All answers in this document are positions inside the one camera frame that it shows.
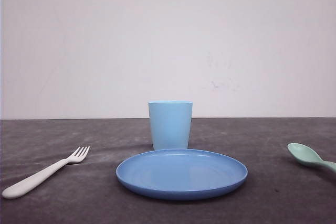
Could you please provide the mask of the blue plastic plate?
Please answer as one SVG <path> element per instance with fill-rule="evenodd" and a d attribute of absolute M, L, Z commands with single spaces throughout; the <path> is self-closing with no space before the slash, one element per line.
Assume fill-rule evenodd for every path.
<path fill-rule="evenodd" d="M 240 161 L 215 152 L 166 149 L 132 156 L 116 169 L 128 190 L 164 200 L 201 200 L 231 193 L 248 175 Z"/>

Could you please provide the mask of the mint green plastic spoon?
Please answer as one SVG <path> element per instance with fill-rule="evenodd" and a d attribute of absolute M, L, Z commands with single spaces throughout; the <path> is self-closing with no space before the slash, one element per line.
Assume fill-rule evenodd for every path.
<path fill-rule="evenodd" d="M 335 162 L 324 161 L 318 153 L 310 147 L 300 143 L 289 143 L 288 151 L 301 165 L 308 167 L 325 167 L 335 173 Z"/>

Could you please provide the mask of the white plastic fork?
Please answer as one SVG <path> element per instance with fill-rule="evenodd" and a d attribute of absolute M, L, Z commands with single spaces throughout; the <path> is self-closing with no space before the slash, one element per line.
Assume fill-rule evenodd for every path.
<path fill-rule="evenodd" d="M 86 158 L 89 150 L 89 146 L 78 147 L 67 158 L 61 159 L 58 162 L 46 167 L 45 169 L 6 188 L 2 192 L 2 196 L 6 199 L 15 199 L 29 193 L 64 166 L 82 162 Z"/>

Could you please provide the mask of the light blue plastic cup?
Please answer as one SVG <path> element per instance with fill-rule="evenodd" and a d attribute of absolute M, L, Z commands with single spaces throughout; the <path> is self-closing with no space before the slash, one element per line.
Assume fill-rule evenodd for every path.
<path fill-rule="evenodd" d="M 188 148 L 193 102 L 150 101 L 148 107 L 153 148 Z"/>

